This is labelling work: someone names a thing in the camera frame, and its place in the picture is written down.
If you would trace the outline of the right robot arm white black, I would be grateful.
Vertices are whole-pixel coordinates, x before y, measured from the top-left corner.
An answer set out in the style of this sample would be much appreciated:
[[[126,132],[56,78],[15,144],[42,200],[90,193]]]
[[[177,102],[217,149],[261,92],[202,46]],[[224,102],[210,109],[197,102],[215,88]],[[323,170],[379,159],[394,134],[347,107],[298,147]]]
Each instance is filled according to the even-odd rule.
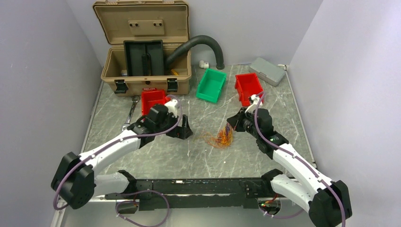
[[[274,130],[268,110],[260,108],[250,113],[243,107],[227,118],[227,123],[236,132],[251,134],[259,150],[293,176],[290,179],[277,169],[265,173],[260,185],[264,195],[277,193],[290,199],[308,213],[316,227],[345,226],[352,216],[347,185],[320,173],[296,152],[289,141]]]

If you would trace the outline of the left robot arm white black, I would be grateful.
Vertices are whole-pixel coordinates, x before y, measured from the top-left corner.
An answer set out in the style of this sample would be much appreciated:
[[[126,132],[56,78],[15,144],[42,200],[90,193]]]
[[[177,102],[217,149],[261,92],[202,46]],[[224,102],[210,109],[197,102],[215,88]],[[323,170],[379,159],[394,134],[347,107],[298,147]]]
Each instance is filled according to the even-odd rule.
[[[169,113],[155,122],[148,116],[142,116],[105,144],[80,155],[72,152],[64,155],[51,182],[56,192],[53,207],[60,210],[57,205],[59,198],[75,210],[99,195],[117,193],[125,199],[131,198],[138,190],[135,177],[125,170],[109,175],[101,175],[100,172],[163,134],[182,140],[190,137],[193,132],[187,115],[175,117]]]

